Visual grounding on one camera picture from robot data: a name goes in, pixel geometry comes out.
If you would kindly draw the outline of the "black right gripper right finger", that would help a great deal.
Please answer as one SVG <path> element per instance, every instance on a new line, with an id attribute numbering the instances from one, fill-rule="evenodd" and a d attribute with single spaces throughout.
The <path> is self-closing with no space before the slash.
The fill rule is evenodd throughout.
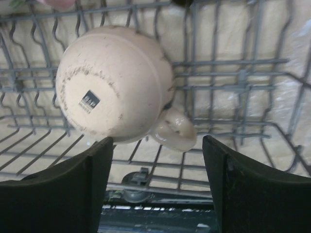
<path id="1" fill-rule="evenodd" d="M 308 233 L 311 180 L 202 140 L 218 229 L 222 233 Z"/>

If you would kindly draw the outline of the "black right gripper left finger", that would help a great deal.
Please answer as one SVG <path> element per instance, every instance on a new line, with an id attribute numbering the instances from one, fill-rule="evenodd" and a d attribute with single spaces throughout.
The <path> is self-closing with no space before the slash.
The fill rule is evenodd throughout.
<path id="1" fill-rule="evenodd" d="M 112 157 L 108 137 L 22 180 L 1 182 L 1 232 L 97 232 Z"/>

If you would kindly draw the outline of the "cream mug green inside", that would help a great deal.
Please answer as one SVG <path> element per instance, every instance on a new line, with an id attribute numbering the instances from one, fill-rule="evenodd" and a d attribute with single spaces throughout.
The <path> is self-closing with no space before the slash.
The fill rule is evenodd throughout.
<path id="1" fill-rule="evenodd" d="M 68 123 L 100 141 L 132 143 L 146 136 L 180 152 L 197 133 L 172 106 L 174 73 L 162 46 L 124 26 L 101 26 L 75 40 L 58 66 L 55 90 Z"/>

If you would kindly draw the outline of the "pale pink faceted mug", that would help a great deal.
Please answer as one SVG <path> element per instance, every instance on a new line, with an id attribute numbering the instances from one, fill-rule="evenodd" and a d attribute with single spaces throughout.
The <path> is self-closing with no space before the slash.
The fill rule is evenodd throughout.
<path id="1" fill-rule="evenodd" d="M 37 0 L 38 2 L 50 6 L 56 10 L 66 10 L 72 7 L 76 0 Z"/>

